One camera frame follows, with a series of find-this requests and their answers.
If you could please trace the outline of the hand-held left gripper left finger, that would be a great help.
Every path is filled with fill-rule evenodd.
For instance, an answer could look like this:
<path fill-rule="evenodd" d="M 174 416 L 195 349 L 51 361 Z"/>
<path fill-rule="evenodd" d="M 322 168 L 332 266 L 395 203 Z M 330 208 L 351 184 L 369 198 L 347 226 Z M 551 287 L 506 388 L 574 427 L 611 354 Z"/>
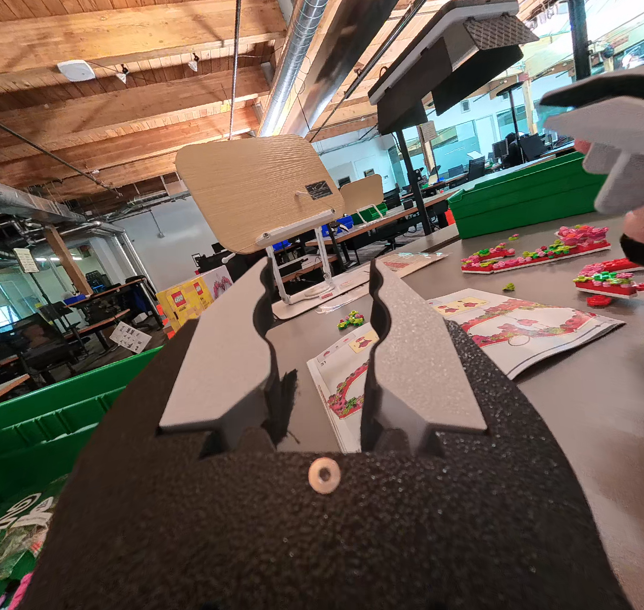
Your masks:
<path fill-rule="evenodd" d="M 273 323 L 274 276 L 264 257 L 200 316 L 165 410 L 162 434 L 209 431 L 223 451 L 248 428 L 282 439 L 282 386 Z"/>

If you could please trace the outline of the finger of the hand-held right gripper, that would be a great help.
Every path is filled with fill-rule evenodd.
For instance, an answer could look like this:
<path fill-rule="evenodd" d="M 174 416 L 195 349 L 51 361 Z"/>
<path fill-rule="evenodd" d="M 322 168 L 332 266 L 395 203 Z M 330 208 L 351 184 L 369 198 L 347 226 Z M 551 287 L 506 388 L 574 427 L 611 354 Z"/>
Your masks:
<path fill-rule="evenodd" d="M 552 90 L 541 105 L 579 108 L 617 97 L 643 99 L 643 69 L 619 69 Z"/>
<path fill-rule="evenodd" d="M 612 98 L 545 121 L 549 130 L 589 142 L 582 166 L 605 176 L 594 200 L 603 214 L 626 214 L 643 206 L 643 100 Z"/>

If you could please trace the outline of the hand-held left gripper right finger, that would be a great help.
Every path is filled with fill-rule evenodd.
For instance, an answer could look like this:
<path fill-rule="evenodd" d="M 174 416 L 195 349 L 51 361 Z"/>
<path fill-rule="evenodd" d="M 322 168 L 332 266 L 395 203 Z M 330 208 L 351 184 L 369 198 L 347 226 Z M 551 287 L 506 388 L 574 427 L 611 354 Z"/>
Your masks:
<path fill-rule="evenodd" d="M 446 320 L 382 260 L 370 264 L 369 351 L 361 452 L 375 452 L 390 431 L 412 455 L 427 455 L 439 431 L 483 435 L 487 423 Z"/>

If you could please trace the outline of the yellow lego box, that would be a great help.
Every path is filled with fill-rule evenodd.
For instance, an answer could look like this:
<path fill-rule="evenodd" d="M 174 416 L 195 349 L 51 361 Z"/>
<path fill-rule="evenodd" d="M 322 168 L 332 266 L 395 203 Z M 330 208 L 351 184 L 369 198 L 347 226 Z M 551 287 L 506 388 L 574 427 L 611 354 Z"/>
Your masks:
<path fill-rule="evenodd" d="M 188 280 L 157 293 L 157 300 L 174 333 L 190 319 L 197 319 L 221 297 L 233 281 L 225 265 L 200 272 Z"/>

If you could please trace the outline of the lego instruction booklet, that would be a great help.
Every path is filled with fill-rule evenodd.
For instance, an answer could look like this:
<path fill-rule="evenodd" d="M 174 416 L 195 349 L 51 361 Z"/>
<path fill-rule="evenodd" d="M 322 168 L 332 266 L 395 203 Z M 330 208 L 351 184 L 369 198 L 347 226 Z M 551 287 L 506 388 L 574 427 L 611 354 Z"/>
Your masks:
<path fill-rule="evenodd" d="M 510 379 L 534 364 L 574 350 L 624 325 L 601 314 L 554 307 L 475 289 L 427 303 L 446 321 L 457 323 Z M 370 323 L 307 362 L 342 453 L 361 451 L 360 425 L 371 346 Z"/>

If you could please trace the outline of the long red pink lego assembly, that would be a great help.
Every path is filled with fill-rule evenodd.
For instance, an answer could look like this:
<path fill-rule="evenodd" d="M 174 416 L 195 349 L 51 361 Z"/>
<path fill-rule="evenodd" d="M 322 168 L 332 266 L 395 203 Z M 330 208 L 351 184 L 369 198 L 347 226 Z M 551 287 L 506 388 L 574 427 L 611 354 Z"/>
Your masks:
<path fill-rule="evenodd" d="M 536 267 L 609 250 L 608 227 L 593 225 L 562 226 L 550 245 L 543 245 L 520 256 L 505 243 L 481 249 L 461 261 L 465 274 L 495 274 L 520 268 Z"/>

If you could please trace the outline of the short red pink lego assembly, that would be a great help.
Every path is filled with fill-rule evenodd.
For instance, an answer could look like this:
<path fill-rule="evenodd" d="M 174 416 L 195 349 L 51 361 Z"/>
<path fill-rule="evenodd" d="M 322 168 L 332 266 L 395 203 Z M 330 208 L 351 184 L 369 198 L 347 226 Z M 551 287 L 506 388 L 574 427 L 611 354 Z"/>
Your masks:
<path fill-rule="evenodd" d="M 627 258 L 587 265 L 573 282 L 577 290 L 588 294 L 643 299 L 643 266 Z"/>

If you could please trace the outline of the clear bags of lego pieces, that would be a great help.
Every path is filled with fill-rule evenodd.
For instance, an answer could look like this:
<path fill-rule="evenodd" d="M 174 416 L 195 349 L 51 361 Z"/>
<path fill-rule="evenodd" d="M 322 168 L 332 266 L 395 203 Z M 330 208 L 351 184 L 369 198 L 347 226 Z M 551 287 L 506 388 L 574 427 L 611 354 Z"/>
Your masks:
<path fill-rule="evenodd" d="M 34 570 L 58 498 L 30 493 L 1 513 L 1 594 Z"/>

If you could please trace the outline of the black vertical pole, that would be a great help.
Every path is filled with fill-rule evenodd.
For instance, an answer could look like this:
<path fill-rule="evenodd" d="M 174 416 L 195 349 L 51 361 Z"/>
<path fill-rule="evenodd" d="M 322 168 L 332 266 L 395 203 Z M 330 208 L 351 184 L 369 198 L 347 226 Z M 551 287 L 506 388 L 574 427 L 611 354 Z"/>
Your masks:
<path fill-rule="evenodd" d="M 568 0 L 568 15 L 573 43 L 575 80 L 579 82 L 591 76 L 585 0 Z"/>

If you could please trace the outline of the white printed paper sheet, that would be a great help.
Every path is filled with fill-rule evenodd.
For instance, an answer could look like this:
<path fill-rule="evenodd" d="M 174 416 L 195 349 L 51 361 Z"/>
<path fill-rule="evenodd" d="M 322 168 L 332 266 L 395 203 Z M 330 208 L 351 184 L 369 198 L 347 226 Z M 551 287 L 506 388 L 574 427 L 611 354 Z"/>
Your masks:
<path fill-rule="evenodd" d="M 140 354 L 147 348 L 152 337 L 137 328 L 124 322 L 120 322 L 114 328 L 109 339 L 116 345 L 129 350 L 133 354 Z"/>

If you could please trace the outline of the clear plastic bag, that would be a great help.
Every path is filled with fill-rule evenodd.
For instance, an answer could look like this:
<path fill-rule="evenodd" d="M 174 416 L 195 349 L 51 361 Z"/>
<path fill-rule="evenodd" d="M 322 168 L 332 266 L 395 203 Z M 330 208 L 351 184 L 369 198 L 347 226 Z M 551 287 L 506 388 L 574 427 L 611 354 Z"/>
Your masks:
<path fill-rule="evenodd" d="M 375 260 L 394 274 L 405 277 L 448 257 L 449 254 L 443 252 L 399 252 Z"/>

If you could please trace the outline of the green plastic bin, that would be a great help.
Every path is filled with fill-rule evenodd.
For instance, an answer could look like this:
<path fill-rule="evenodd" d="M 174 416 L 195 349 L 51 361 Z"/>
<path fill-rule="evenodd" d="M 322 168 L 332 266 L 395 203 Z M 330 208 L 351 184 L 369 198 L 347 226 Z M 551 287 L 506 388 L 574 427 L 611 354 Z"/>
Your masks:
<path fill-rule="evenodd" d="M 66 475 L 120 393 L 161 347 L 1 404 L 1 501 Z"/>
<path fill-rule="evenodd" d="M 593 212 L 605 174 L 570 153 L 465 186 L 448 199 L 462 239 Z"/>

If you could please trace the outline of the overhead lamp on pole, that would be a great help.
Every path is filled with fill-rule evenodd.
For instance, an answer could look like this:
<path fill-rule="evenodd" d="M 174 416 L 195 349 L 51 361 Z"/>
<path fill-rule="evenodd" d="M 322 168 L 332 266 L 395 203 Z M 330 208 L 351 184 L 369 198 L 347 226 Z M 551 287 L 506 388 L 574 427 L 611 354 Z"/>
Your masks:
<path fill-rule="evenodd" d="M 442 115 L 522 59 L 520 47 L 539 38 L 518 13 L 518 0 L 448 1 L 368 92 L 380 134 L 397 137 L 426 234 L 431 224 L 403 130 L 427 121 L 428 94 Z"/>

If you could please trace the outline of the white ceiling access point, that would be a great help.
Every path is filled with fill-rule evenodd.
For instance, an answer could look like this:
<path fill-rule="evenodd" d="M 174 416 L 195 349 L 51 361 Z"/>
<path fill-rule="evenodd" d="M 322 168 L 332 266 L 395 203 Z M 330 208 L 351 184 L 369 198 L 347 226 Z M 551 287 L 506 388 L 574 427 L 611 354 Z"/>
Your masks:
<path fill-rule="evenodd" d="M 82 59 L 66 60 L 56 65 L 59 73 L 71 83 L 81 83 L 96 79 L 95 70 Z"/>

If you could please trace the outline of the silver ventilation duct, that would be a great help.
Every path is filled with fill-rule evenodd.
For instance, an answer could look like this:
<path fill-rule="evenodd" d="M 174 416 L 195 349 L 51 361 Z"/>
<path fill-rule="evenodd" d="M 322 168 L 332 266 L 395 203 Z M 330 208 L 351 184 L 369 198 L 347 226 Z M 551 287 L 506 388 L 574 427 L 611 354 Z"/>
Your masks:
<path fill-rule="evenodd" d="M 70 225 L 69 232 L 96 230 L 108 235 L 125 233 L 122 227 L 100 219 L 87 220 L 82 214 L 73 212 L 66 205 L 34 196 L 19 189 L 1 184 L 1 215 L 23 221 L 33 221 L 40 226 Z"/>
<path fill-rule="evenodd" d="M 309 48 L 318 32 L 330 0 L 296 0 L 272 79 L 268 104 L 263 111 L 258 136 L 277 135 L 296 101 L 296 84 Z"/>

